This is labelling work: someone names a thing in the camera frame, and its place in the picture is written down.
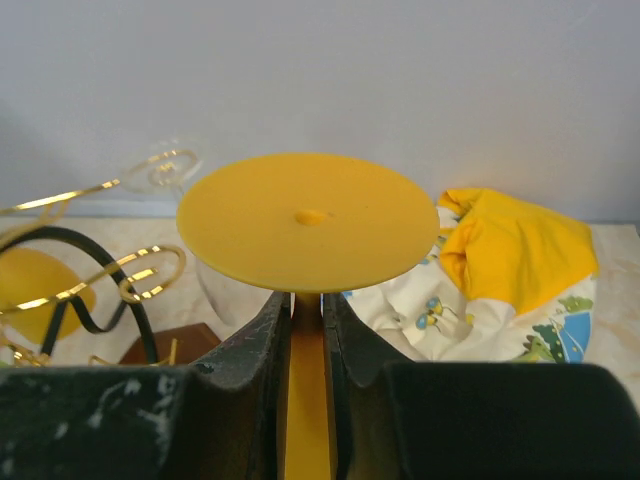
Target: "gray wall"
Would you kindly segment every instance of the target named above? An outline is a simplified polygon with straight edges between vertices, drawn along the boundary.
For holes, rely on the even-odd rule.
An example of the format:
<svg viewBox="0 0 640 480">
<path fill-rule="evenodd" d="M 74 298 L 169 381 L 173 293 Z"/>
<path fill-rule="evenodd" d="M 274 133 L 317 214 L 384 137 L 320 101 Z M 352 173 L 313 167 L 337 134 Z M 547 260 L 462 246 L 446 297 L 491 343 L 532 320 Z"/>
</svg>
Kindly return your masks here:
<svg viewBox="0 0 640 480">
<path fill-rule="evenodd" d="M 640 221 L 640 1 L 1 3 L 0 205 L 102 182 L 188 133 L 211 144 L 208 171 L 332 151 L 432 196 L 490 186 Z M 174 208 L 132 200 L 83 211 Z"/>
</svg>

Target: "black loop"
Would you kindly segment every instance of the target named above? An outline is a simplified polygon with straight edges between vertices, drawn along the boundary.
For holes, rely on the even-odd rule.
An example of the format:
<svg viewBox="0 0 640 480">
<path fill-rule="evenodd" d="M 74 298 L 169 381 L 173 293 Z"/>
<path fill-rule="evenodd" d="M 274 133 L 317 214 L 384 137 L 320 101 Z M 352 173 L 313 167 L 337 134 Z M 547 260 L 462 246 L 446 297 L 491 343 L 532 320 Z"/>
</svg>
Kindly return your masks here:
<svg viewBox="0 0 640 480">
<path fill-rule="evenodd" d="M 73 247 L 76 247 L 91 258 L 93 258 L 96 262 L 100 264 L 103 268 L 109 265 L 110 263 L 115 262 L 115 259 L 109 255 L 109 253 L 102 248 L 98 243 L 94 242 L 92 239 L 83 235 L 80 232 L 76 232 L 75 230 L 71 230 L 69 228 L 64 227 L 54 227 L 54 226 L 44 226 L 36 228 L 35 230 L 31 230 L 30 232 L 23 233 L 22 235 L 14 238 L 11 242 L 4 245 L 0 248 L 0 255 L 5 251 L 9 250 L 12 247 L 15 247 L 24 242 L 29 242 L 33 240 L 56 240 Z M 111 274 L 111 278 L 113 281 L 119 285 L 120 282 L 127 278 L 124 271 L 120 268 Z M 115 326 L 118 324 L 122 314 L 124 313 L 124 309 L 126 305 L 129 305 L 131 308 L 131 312 L 138 324 L 138 330 L 140 331 L 140 338 L 142 340 L 142 345 L 145 350 L 145 354 L 147 357 L 148 363 L 157 363 L 158 362 L 158 353 L 156 348 L 156 343 L 153 337 L 153 331 L 151 330 L 151 325 L 149 324 L 149 318 L 147 317 L 147 312 L 144 307 L 139 303 L 126 304 L 125 302 L 120 302 L 116 312 L 113 317 L 107 324 L 105 328 L 101 328 L 93 321 L 91 318 L 91 314 L 87 310 L 86 305 L 82 301 L 82 299 L 78 296 L 74 297 L 70 300 L 74 310 L 78 314 L 78 318 L 80 319 L 80 323 L 82 326 L 90 333 L 100 334 L 106 333 L 108 331 L 113 330 Z M 67 308 L 68 302 L 63 302 L 56 305 L 56 308 L 53 313 L 53 317 L 49 324 L 49 328 L 45 335 L 41 352 L 48 353 L 49 355 L 53 351 L 53 347 L 55 341 L 57 339 L 58 333 L 60 331 L 60 326 L 62 324 L 62 319 L 64 317 L 65 309 Z"/>
</svg>

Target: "yellow cloth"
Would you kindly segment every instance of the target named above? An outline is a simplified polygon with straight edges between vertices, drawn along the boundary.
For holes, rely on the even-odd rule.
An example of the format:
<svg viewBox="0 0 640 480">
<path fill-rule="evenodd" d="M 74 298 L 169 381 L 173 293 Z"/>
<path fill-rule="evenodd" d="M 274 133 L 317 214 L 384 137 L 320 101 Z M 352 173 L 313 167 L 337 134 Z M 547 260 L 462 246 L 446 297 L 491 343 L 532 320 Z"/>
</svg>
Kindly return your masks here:
<svg viewBox="0 0 640 480">
<path fill-rule="evenodd" d="M 582 222 L 483 188 L 447 190 L 438 205 L 463 217 L 440 262 L 468 300 L 502 300 L 521 315 L 598 271 Z"/>
</svg>

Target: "white wall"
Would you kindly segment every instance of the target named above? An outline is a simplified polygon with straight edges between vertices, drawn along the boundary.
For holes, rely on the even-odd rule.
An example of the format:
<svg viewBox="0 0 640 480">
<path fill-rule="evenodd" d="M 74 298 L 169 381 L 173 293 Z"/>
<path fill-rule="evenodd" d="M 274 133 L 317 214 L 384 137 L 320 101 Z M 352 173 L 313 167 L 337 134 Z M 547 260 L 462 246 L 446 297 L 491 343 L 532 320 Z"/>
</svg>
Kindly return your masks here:
<svg viewBox="0 0 640 480">
<path fill-rule="evenodd" d="M 132 152 L 190 133 L 213 146 L 205 170 L 332 151 L 433 196 L 491 186 L 640 221 L 640 1 L 1 6 L 0 205 L 102 182 Z M 84 211 L 139 212 L 132 198 Z"/>
</svg>

